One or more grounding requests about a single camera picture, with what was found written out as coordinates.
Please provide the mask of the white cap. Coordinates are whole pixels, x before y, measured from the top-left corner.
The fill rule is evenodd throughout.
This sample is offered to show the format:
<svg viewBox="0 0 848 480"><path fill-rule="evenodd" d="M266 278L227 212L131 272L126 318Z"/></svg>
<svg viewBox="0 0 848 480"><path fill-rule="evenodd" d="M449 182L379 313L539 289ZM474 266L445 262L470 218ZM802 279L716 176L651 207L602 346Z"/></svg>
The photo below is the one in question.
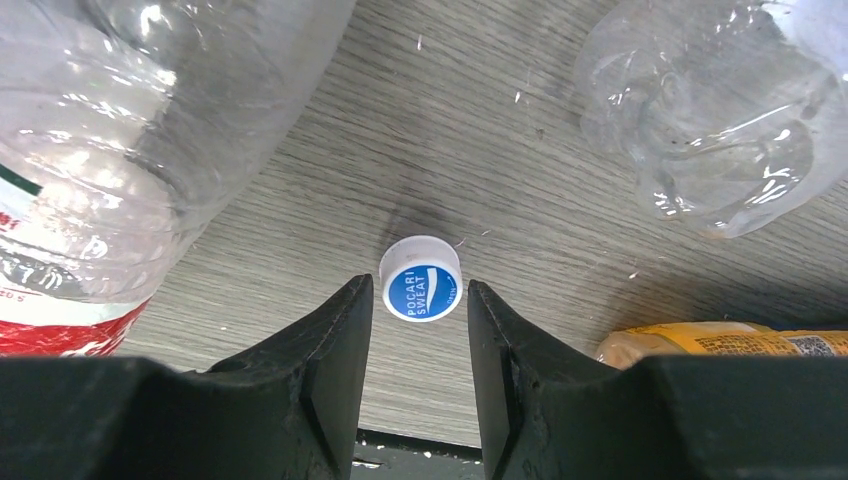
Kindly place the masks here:
<svg viewBox="0 0 848 480"><path fill-rule="evenodd" d="M414 235L394 243L382 256L378 274L385 307L407 322L439 320L462 298L459 256L435 236Z"/></svg>

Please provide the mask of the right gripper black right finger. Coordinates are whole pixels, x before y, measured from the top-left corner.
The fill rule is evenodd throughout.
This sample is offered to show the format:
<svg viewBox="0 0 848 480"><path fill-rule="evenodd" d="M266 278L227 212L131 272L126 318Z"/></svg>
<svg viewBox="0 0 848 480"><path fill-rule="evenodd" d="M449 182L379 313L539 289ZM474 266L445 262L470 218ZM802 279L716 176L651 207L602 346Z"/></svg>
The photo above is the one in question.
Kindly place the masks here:
<svg viewBox="0 0 848 480"><path fill-rule="evenodd" d="M841 357L647 357L619 370L468 286L489 479L843 479Z"/></svg>

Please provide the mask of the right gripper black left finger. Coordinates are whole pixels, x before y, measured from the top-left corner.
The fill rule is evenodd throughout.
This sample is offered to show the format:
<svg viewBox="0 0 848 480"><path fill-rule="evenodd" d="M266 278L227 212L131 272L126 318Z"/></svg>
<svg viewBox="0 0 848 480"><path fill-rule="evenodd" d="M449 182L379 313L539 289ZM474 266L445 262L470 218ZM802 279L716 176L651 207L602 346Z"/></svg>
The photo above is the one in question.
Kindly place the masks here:
<svg viewBox="0 0 848 480"><path fill-rule="evenodd" d="M373 280L204 372L141 357L1 363L5 479L346 479Z"/></svg>

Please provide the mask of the red label water bottle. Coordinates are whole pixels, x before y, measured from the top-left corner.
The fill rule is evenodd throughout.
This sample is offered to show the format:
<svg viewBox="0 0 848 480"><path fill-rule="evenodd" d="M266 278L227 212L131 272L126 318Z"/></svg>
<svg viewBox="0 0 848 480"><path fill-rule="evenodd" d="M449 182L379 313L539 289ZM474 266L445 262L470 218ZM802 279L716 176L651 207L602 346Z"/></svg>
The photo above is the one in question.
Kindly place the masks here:
<svg viewBox="0 0 848 480"><path fill-rule="evenodd" d="M1 5L1 352L114 352L294 125L350 1Z"/></svg>

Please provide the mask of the clear plastic bottle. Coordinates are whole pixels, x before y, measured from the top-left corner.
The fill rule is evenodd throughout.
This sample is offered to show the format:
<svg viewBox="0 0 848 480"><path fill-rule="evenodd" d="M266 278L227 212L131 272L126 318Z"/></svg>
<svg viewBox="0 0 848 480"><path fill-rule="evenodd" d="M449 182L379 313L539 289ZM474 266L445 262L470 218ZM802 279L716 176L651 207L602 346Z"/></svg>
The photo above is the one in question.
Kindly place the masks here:
<svg viewBox="0 0 848 480"><path fill-rule="evenodd" d="M574 72L584 135L660 219L739 237L847 176L843 1L624 1Z"/></svg>

